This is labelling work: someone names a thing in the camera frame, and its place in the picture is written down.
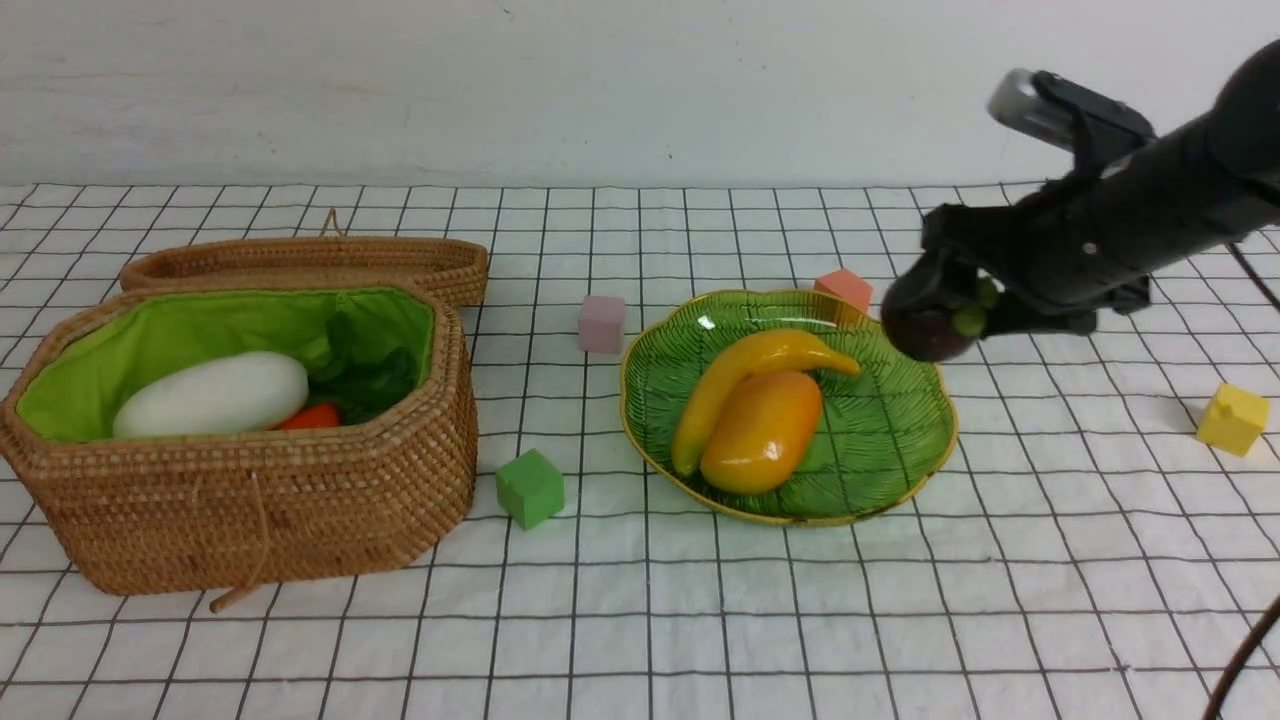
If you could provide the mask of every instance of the pink cube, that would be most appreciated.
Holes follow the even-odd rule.
[[[873,291],[870,283],[855,275],[847,268],[840,268],[838,270],[822,275],[814,281],[813,288],[818,292],[835,295],[854,307],[858,307],[863,313],[867,313],[867,309],[870,307],[872,304]]]
[[[622,352],[622,324],[627,304],[612,295],[588,295],[577,316],[577,346],[582,352]]]

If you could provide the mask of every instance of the grid tablecloth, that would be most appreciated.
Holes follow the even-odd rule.
[[[1280,593],[1280,413],[1247,459],[1190,437],[1219,383],[1280,397],[1280,313],[1210,251],[1092,338],[993,340],[943,368],[960,443],[910,503],[851,528],[713,515],[621,432],[617,359],[576,350],[588,292],[627,332],[694,295],[844,264],[878,300],[922,211],[1032,184],[844,190],[0,187],[0,380],[132,258],[230,237],[492,249],[463,311],[480,413],[470,518],[412,568],[118,598],[0,479],[0,717],[1192,719]],[[1280,232],[1249,238],[1280,278]],[[568,505],[532,532],[492,473],[536,447]],[[1280,638],[1228,716],[1280,712]]]

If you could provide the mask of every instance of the black cable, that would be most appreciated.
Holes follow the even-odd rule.
[[[1253,284],[1258,287],[1258,292],[1271,302],[1271,306],[1280,310],[1280,299],[1276,297],[1271,288],[1267,287],[1266,281],[1258,277],[1257,270],[1253,265],[1244,258],[1236,243],[1230,243],[1226,246],[1226,251],[1235,258],[1235,261],[1240,264],[1244,274],[1249,275]],[[1226,694],[1231,692],[1231,685],[1235,684],[1235,679],[1240,675],[1240,670],[1244,669],[1244,664],[1249,661],[1249,656],[1257,652],[1258,646],[1262,644],[1262,639],[1267,637],[1271,626],[1280,620],[1280,597],[1276,597],[1267,607],[1267,611],[1258,618],[1258,623],[1253,625],[1249,634],[1236,648],[1235,655],[1231,656],[1231,661],[1226,664],[1226,669],[1222,670],[1222,676],[1217,679],[1217,685],[1213,687],[1213,694],[1208,698],[1208,707],[1204,708],[1204,715],[1202,720],[1217,720],[1219,715],[1222,712],[1222,705],[1226,702]]]
[[[1240,268],[1244,269],[1244,274],[1249,275],[1249,279],[1253,281],[1253,284],[1258,286],[1258,292],[1261,292],[1262,296],[1271,302],[1271,306],[1275,307],[1276,310],[1280,310],[1280,299],[1276,297],[1276,293],[1271,292],[1271,288],[1267,287],[1266,281],[1258,277],[1257,270],[1254,270],[1253,265],[1251,265],[1249,261],[1244,258],[1244,252],[1240,252],[1240,246],[1235,242],[1231,242],[1226,246],[1226,251],[1230,252],[1233,258],[1235,258],[1235,261],[1240,264]]]
[[[1231,661],[1226,664],[1226,670],[1217,679],[1213,694],[1208,698],[1208,707],[1204,708],[1202,720],[1217,720],[1219,714],[1222,712],[1222,703],[1226,702],[1226,693],[1231,692],[1235,678],[1244,669],[1244,664],[1249,661],[1249,656],[1262,644],[1262,638],[1267,637],[1267,632],[1276,624],[1277,619],[1280,619],[1280,597],[1276,597],[1271,607],[1262,614],[1262,618],[1258,618],[1257,625],[1253,625],[1248,637],[1244,638],[1235,655],[1231,656]]]

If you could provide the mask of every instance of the white radish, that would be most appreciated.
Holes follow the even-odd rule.
[[[118,438],[266,430],[307,401],[307,370],[252,351],[178,370],[140,389],[115,415]]]

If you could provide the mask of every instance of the orange cube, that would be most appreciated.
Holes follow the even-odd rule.
[[[835,295],[863,313],[867,313],[872,305],[870,283],[845,268],[822,275],[813,282],[813,288],[818,292]]]

